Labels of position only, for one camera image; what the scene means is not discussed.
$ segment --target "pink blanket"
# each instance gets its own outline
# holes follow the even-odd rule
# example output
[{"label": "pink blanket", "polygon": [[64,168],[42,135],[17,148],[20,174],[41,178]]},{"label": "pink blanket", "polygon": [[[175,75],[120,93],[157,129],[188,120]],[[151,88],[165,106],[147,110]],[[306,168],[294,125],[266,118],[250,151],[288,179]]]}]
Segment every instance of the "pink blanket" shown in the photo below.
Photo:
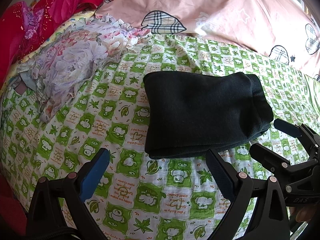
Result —
[{"label": "pink blanket", "polygon": [[231,43],[319,74],[319,32],[292,0],[106,0],[96,15],[107,13],[152,33]]}]

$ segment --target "green checkered bedsheet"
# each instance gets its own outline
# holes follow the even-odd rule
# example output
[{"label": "green checkered bedsheet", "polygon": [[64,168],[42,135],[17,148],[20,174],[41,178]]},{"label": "green checkered bedsheet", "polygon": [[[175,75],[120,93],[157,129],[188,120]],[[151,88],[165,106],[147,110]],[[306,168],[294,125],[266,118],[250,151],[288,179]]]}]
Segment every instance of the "green checkered bedsheet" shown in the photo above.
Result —
[{"label": "green checkered bedsheet", "polygon": [[[236,46],[155,35],[139,54],[126,53],[119,63],[101,66],[49,123],[40,122],[33,91],[20,96],[7,90],[2,104],[1,163],[26,209],[41,176],[63,178],[105,147],[110,150],[110,165],[85,203],[108,239],[207,239],[230,202],[222,197],[204,159],[151,160],[144,152],[149,106],[142,79],[160,70],[256,74],[275,118],[303,122],[320,132],[320,86],[301,72]],[[297,139],[273,126],[255,142],[292,164],[308,158]],[[247,143],[221,155],[237,171],[266,179],[270,173],[250,158],[249,147]],[[252,199],[236,237],[248,226],[254,203]],[[63,199],[60,204],[67,223],[74,226]]]}]

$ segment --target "crumpled floral cloth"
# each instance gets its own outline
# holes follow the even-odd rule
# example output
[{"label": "crumpled floral cloth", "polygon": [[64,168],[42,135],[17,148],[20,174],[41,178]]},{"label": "crumpled floral cloth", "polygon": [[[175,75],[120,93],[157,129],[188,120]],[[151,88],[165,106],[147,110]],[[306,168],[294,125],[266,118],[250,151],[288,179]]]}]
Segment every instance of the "crumpled floral cloth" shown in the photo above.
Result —
[{"label": "crumpled floral cloth", "polygon": [[98,65],[117,62],[127,50],[139,52],[150,38],[150,30],[132,28],[109,15],[90,18],[85,25],[79,21],[69,26],[55,42],[19,65],[17,73],[36,91],[40,119],[48,122],[86,80],[94,78]]}]

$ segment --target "star print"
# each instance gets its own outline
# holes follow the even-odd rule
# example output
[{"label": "star print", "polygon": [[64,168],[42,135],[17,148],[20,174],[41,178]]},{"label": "star print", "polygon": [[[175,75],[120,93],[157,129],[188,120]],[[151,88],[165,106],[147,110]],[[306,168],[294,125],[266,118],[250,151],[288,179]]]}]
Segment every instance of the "star print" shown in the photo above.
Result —
[{"label": "star print", "polygon": [[242,8],[240,11],[236,11],[236,13],[238,15],[237,21],[243,21],[245,24],[247,24],[250,16],[244,11],[244,8]]}]

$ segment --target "folded towel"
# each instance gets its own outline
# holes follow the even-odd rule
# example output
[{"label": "folded towel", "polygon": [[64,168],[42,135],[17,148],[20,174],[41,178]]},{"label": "folded towel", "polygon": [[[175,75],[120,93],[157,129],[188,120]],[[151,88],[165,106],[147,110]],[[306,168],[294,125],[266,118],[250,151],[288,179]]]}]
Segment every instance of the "folded towel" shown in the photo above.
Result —
[{"label": "folded towel", "polygon": [[145,152],[152,159],[231,149],[262,135],[273,121],[256,75],[160,71],[143,82],[150,104]]}]

